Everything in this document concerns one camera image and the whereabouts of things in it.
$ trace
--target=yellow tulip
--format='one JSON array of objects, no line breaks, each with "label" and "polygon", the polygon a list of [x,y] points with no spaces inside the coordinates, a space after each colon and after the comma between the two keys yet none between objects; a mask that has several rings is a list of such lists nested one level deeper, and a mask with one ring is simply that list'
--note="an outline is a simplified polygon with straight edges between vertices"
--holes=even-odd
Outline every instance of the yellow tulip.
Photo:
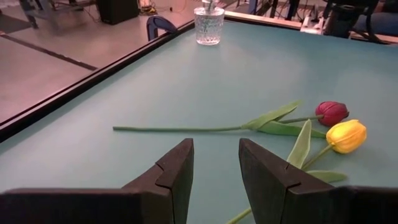
[{"label": "yellow tulip", "polygon": [[350,153],[366,139],[366,127],[357,119],[334,125],[327,133],[326,140],[339,153]]}]

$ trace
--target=blue chair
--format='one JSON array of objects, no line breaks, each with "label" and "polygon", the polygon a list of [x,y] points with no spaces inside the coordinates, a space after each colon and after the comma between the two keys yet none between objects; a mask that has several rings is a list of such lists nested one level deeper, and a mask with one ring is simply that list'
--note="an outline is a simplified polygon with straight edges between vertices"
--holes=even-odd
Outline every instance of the blue chair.
[{"label": "blue chair", "polygon": [[147,20],[147,35],[148,41],[151,41],[159,36],[157,29],[163,29],[167,33],[174,33],[177,31],[177,28],[174,24],[172,24],[169,20],[162,16],[151,16]]}]

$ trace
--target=black floor stripe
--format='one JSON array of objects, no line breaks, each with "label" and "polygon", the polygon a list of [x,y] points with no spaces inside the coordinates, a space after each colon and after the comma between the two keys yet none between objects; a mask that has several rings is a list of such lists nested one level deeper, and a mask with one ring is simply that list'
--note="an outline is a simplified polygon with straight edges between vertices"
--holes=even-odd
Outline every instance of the black floor stripe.
[{"label": "black floor stripe", "polygon": [[80,62],[80,61],[77,61],[77,60],[75,60],[75,59],[73,59],[73,58],[64,56],[64,55],[62,55],[62,54],[55,53],[55,52],[53,52],[53,51],[51,51],[51,50],[44,49],[44,48],[42,48],[42,47],[39,47],[39,46],[36,46],[36,45],[34,45],[34,44],[28,43],[28,42],[26,42],[26,41],[24,41],[24,40],[20,40],[20,39],[17,39],[17,38],[15,38],[15,37],[11,37],[11,36],[9,36],[9,35],[7,35],[7,34],[0,35],[0,37],[5,38],[5,39],[7,39],[7,40],[11,40],[11,41],[13,41],[13,42],[15,42],[15,43],[17,43],[17,44],[21,44],[21,45],[23,45],[23,46],[25,46],[25,47],[28,47],[28,48],[30,48],[30,49],[37,50],[37,51],[39,51],[39,52],[48,54],[49,56],[56,57],[56,58],[58,58],[58,59],[60,59],[60,60],[64,60],[64,61],[66,61],[66,62],[72,63],[72,64],[74,64],[74,65],[77,65],[77,66],[79,66],[79,67],[82,67],[82,68],[85,68],[85,69],[88,69],[88,70],[91,70],[91,71],[94,71],[94,70],[97,69],[96,67],[94,67],[94,66],[92,66],[92,65],[88,65],[88,64],[86,64],[86,63],[84,63],[84,62]]}]

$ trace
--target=red tulip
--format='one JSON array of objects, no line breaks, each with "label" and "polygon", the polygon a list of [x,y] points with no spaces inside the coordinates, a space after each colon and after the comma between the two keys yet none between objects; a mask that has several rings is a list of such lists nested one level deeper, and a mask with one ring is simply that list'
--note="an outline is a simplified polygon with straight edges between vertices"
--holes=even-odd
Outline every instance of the red tulip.
[{"label": "red tulip", "polygon": [[348,117],[349,111],[344,103],[326,101],[317,106],[315,114],[323,115],[318,119],[319,123],[331,127]]}]

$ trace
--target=teal table surface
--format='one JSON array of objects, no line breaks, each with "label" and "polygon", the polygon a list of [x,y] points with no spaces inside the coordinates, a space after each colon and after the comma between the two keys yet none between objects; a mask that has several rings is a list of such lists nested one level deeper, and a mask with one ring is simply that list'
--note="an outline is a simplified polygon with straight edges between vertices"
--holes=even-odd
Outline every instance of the teal table surface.
[{"label": "teal table surface", "polygon": [[[0,190],[120,188],[193,138],[188,222],[225,223],[249,206],[239,138],[286,158],[295,137],[112,127],[235,126],[295,100],[303,104],[288,118],[312,115],[317,104],[334,100],[368,127],[356,152],[331,152],[313,169],[349,175],[339,184],[398,187],[397,66],[396,48],[366,42],[225,22],[220,45],[204,47],[190,30],[1,143]],[[312,139],[311,154],[324,146],[324,139]]]}]

